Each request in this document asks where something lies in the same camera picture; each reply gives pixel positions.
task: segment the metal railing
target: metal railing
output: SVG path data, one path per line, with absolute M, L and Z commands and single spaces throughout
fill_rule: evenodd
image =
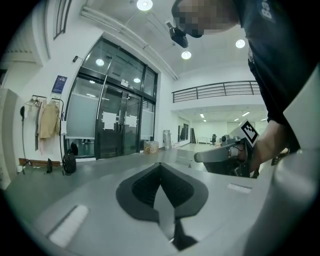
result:
M 230 95 L 257 95 L 257 81 L 218 82 L 173 92 L 173 103 Z

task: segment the glass door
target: glass door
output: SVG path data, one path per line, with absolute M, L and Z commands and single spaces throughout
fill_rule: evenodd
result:
M 105 86 L 95 128 L 95 156 L 97 159 L 122 155 L 123 91 Z
M 97 159 L 138 151 L 140 104 L 139 96 L 105 85 L 95 128 L 94 152 Z
M 126 108 L 124 118 L 123 154 L 130 155 L 139 148 L 139 113 L 141 98 L 131 93 L 126 95 Z

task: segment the black bag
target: black bag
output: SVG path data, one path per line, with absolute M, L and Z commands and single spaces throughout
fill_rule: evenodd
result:
M 71 143 L 70 150 L 75 156 L 78 155 L 78 147 L 75 143 Z
M 75 155 L 71 153 L 67 153 L 63 157 L 63 169 L 66 175 L 71 175 L 76 171 L 76 158 Z

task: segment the beige coat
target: beige coat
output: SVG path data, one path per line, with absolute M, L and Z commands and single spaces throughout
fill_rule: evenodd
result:
M 54 101 L 44 106 L 41 116 L 40 139 L 51 138 L 59 134 L 60 120 L 59 109 Z

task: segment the mirror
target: mirror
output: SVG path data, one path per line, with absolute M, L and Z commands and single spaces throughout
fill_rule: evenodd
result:
M 189 125 L 190 122 L 179 117 L 178 119 L 178 142 L 189 139 Z

